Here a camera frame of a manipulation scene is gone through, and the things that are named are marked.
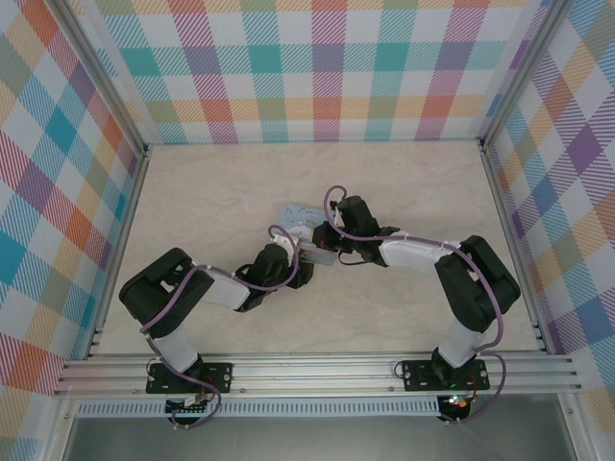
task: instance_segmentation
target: colorful plaid pattern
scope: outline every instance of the colorful plaid pattern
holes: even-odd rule
[[[43,0],[0,12],[0,459],[28,460],[86,340],[137,157]]]
[[[558,352],[615,449],[615,2],[577,1],[494,144]]]
[[[527,0],[96,3],[156,135],[192,143],[474,138]]]
[[[508,70],[506,70],[506,74],[504,78],[502,79],[500,86],[498,87],[498,93],[496,94],[495,98],[493,98],[493,101],[491,102],[491,106],[489,107],[489,110],[487,111],[487,115],[482,121],[482,125],[480,125],[479,138],[484,138],[487,128],[489,128],[489,125],[491,124],[491,120],[493,120],[493,116],[496,113],[496,110],[498,109],[498,107],[500,106],[500,102],[502,101],[502,98],[504,98],[504,95],[508,92],[508,89],[510,88],[510,84],[512,83],[515,76],[517,75],[517,70],[519,70],[519,66],[526,58],[526,55],[529,50],[529,46],[531,45],[531,41],[534,40],[537,32],[540,30],[542,21],[547,15],[547,11],[549,10],[549,7],[551,6],[553,1],[554,0],[541,0],[540,6],[538,7],[538,10],[536,10],[534,18],[531,20],[528,30],[526,31],[526,34],[524,35],[523,40],[521,41],[521,45],[519,45],[519,48],[517,49],[517,52],[515,53],[515,57],[510,63]]]

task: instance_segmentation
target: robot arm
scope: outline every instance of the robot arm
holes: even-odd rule
[[[273,243],[265,246],[253,264],[246,264],[236,271],[236,278],[256,286],[278,285],[292,272],[293,253],[287,239],[275,235]],[[248,288],[241,281],[209,266],[198,267],[195,269],[186,252],[174,248],[128,280],[119,293],[120,301],[145,327],[170,303],[188,272],[194,271],[170,310],[145,332],[166,363],[178,372],[197,379],[203,362],[188,341],[184,328],[185,318],[194,306],[204,301],[246,312],[260,305],[263,298],[272,293]],[[288,286],[303,286],[309,282],[312,273],[313,264],[299,262],[297,274]]]
[[[446,242],[446,248],[405,240],[406,233],[398,228],[381,228],[359,196],[331,203],[331,207],[336,210],[335,223],[351,235],[399,239],[356,241],[325,222],[313,235],[313,243],[320,248],[341,253],[356,251],[363,260],[382,267],[410,267],[439,277],[455,319],[447,336],[433,351],[433,372],[445,385],[465,374],[496,313],[484,286],[451,247],[472,258],[493,290],[503,315],[521,296],[519,285],[489,244],[475,235],[463,242]]]

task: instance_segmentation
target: black cable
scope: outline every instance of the black cable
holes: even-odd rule
[[[145,365],[145,373],[147,373],[147,376],[149,376],[149,377],[153,377],[152,375],[150,375],[150,364],[151,364],[154,360],[156,360],[156,358],[150,358],[150,359],[147,361],[147,364]]]
[[[404,379],[404,377],[403,377],[403,376],[400,376],[400,375],[397,373],[397,367],[399,367],[402,363],[404,363],[404,360],[400,360],[399,362],[397,362],[397,363],[395,364],[395,367],[393,367],[393,375],[395,375],[395,376],[396,376],[397,378],[399,378],[399,379]]]
[[[361,264],[367,264],[369,261],[357,261],[357,262],[344,262],[342,261],[342,252],[337,254],[337,260],[344,266],[360,266]]]

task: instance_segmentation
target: white vent strip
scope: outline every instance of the white vent strip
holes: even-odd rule
[[[371,399],[225,399],[216,417],[438,416],[436,397]],[[78,418],[168,416],[164,400],[81,400]],[[189,413],[189,416],[203,416]]]

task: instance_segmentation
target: metal frame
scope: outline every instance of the metal frame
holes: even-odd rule
[[[145,183],[145,174],[147,173],[147,168],[150,164],[149,156],[151,155],[151,152],[151,149],[146,151],[144,156],[138,160],[133,192],[126,208],[126,215],[124,217],[124,222],[122,223],[122,228],[120,229],[119,236],[117,237],[117,244],[115,245],[111,256],[109,276],[107,278],[107,282],[105,283],[103,293],[101,294],[98,310],[96,311],[96,318],[89,327],[89,331],[86,334],[88,341],[83,344],[80,353],[80,356],[82,357],[87,357],[89,355],[89,350],[92,344],[95,343],[94,337],[98,333],[98,338],[100,338],[100,335],[103,332],[103,326],[105,325],[109,307],[111,306],[113,289],[115,287],[115,283],[117,282],[117,277],[119,276],[119,268],[124,257],[124,252],[126,251],[128,237],[135,219],[136,205],[138,204],[138,199],[141,196],[141,190],[143,189],[143,185]]]
[[[77,50],[92,81],[99,88],[127,135],[133,147],[141,152],[135,188],[128,204],[126,217],[119,235],[116,251],[111,259],[110,275],[101,297],[96,321],[89,335],[90,341],[83,350],[84,360],[66,363],[56,390],[59,399],[57,418],[53,436],[46,446],[44,459],[62,459],[75,418],[83,417],[81,412],[85,401],[100,403],[120,399],[125,402],[164,401],[167,397],[153,397],[144,392],[147,379],[146,364],[152,355],[96,353],[102,335],[105,319],[111,302],[119,266],[126,248],[137,201],[143,186],[149,158],[147,145],[140,135],[124,103],[118,96],[109,75],[106,73],[95,50],[89,44],[78,19],[65,3],[65,0],[48,0],[51,9],[72,45]],[[487,130],[485,150],[479,144],[480,157],[491,186],[504,234],[512,255],[513,264],[521,282],[521,287],[529,309],[532,326],[536,332],[538,350],[534,352],[502,352],[508,366],[506,394],[558,394],[562,411],[573,439],[579,459],[598,459],[591,445],[589,432],[582,418],[578,393],[581,391],[579,376],[573,361],[566,355],[549,355],[553,351],[553,341],[544,326],[537,308],[535,294],[531,289],[525,272],[520,244],[510,223],[503,201],[502,190],[496,181],[493,166],[485,152],[490,143],[502,130],[519,100],[525,85],[546,52],[547,47],[574,1],[554,0],[541,28],[529,47],[529,54],[519,68],[513,83],[505,95],[492,124]],[[393,375],[394,366],[403,359],[430,359],[426,352],[365,352],[365,353],[320,353],[320,354],[220,354],[204,355],[209,361],[230,361],[234,364],[234,381],[231,393],[224,400],[234,402],[259,402],[274,400],[304,399],[338,401],[407,401],[408,399],[433,399],[437,392],[404,391],[400,379]],[[492,387],[482,392],[489,395],[495,392],[502,378],[502,367],[494,357],[484,357]]]
[[[532,289],[532,285],[523,262],[521,242],[515,232],[510,216],[506,211],[504,204],[504,192],[502,191],[501,185],[497,180],[497,172],[491,162],[491,159],[489,158],[489,155],[483,149],[480,141],[478,141],[478,146],[480,160],[482,161],[485,175],[489,181],[493,201],[496,205],[496,209],[498,210],[500,223],[502,224],[502,229],[504,230],[504,237],[508,245],[508,250],[510,251],[510,257],[512,258],[512,265],[514,266],[517,279],[519,280],[519,285],[521,287],[521,292],[526,302],[526,307],[528,308],[529,319],[532,321],[533,325],[540,329],[540,336],[544,342],[545,349],[548,352],[554,353],[554,342],[549,334],[549,331],[544,328],[547,323],[538,308],[536,293]]]
[[[79,19],[77,19],[75,13],[66,4],[65,0],[47,0],[46,4],[51,13],[56,17],[58,24],[75,49],[84,69],[87,71],[89,78],[103,96],[133,149],[144,155],[147,151],[148,143],[141,136],[133,117],[115,90],[111,77],[105,70],[104,64],[100,61],[96,50],[91,46],[86,33],[79,24]]]
[[[67,0],[53,0],[56,2],[66,3]],[[149,140],[154,144],[162,144],[162,137],[156,126],[156,122],[152,118],[152,114],[147,109],[143,97],[136,87],[135,80],[133,79],[128,65],[122,58],[122,54],[115,43],[111,35],[111,31],[105,23],[105,18],[96,5],[96,0],[80,0],[81,6],[86,13],[90,26],[93,28],[95,34],[98,36],[101,44],[107,52],[115,71],[117,72],[117,78],[122,83],[124,90],[128,94],[131,102],[135,105],[135,110],[138,112],[144,131],[149,135]]]
[[[78,400],[76,418],[164,418],[165,399]],[[193,412],[190,416],[205,416]],[[329,418],[366,416],[440,416],[437,397],[243,398],[226,397],[216,418]]]
[[[580,381],[566,355],[544,352],[502,352],[508,374],[506,394],[559,394],[580,390]],[[95,354],[66,363],[56,388],[65,399],[152,398],[145,393],[149,354]],[[405,392],[393,375],[401,360],[430,360],[430,353],[203,354],[206,362],[232,362],[234,398],[324,398],[437,396],[442,392]],[[500,361],[482,357],[493,394],[502,378]]]
[[[545,56],[560,24],[566,18],[566,15],[574,4],[575,0],[553,0],[538,33],[529,45],[528,54],[519,66],[508,91],[504,95],[491,120],[491,125],[489,125],[485,133],[484,139],[482,140],[485,150],[488,151],[489,146],[502,131],[508,117],[510,117],[521,94],[526,88],[526,85],[533,77],[534,72]]]

